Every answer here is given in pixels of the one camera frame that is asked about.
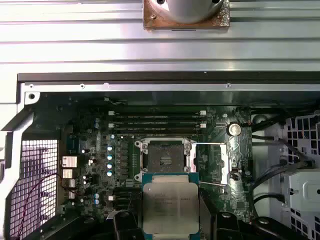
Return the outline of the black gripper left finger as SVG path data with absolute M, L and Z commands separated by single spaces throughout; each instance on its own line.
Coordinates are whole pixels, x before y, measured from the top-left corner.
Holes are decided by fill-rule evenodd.
M 99 214 L 101 204 L 87 211 L 83 202 L 68 204 L 58 218 L 39 227 L 26 240 L 142 240 L 142 199 L 112 201 L 111 209 Z

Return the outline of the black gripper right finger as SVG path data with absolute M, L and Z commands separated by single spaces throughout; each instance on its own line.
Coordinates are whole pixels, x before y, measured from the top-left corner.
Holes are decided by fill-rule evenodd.
M 199 226 L 202 240 L 293 240 L 294 232 L 282 223 L 257 217 L 246 223 L 227 211 L 218 211 L 205 197 L 199 198 Z

